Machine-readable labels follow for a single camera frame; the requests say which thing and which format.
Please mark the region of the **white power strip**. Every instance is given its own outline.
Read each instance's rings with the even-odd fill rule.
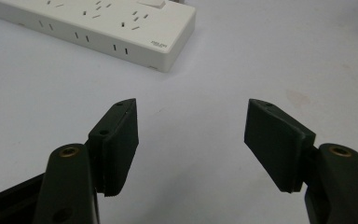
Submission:
[[[0,18],[168,72],[196,9],[167,0],[0,0]]]

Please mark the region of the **screw hole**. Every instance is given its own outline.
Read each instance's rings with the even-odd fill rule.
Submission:
[[[346,148],[330,147],[329,149],[330,149],[330,152],[332,152],[333,154],[335,154],[337,156],[351,157],[351,152],[348,151]]]
[[[107,135],[107,134],[109,134],[109,131],[107,131],[107,130],[102,130],[102,131],[100,131],[100,134],[101,134],[101,135]]]
[[[55,223],[63,223],[68,220],[73,214],[71,208],[63,208],[58,210],[53,216],[53,222]]]
[[[73,157],[79,152],[77,147],[67,147],[60,151],[60,157]]]

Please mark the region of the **brass insert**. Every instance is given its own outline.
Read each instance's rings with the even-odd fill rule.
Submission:
[[[351,157],[351,152],[342,147],[330,147],[330,152],[340,157]]]
[[[77,147],[67,147],[60,151],[60,157],[73,157],[75,156],[80,150]]]

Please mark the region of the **electrical outlet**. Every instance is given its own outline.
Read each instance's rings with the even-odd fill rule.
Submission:
[[[168,72],[196,9],[167,0],[0,0],[0,18]]]

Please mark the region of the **white table surface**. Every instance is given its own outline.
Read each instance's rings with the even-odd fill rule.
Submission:
[[[102,223],[309,223],[243,143],[249,98],[358,151],[358,0],[187,0],[196,30],[170,73],[0,20],[0,191],[136,98],[127,183]]]

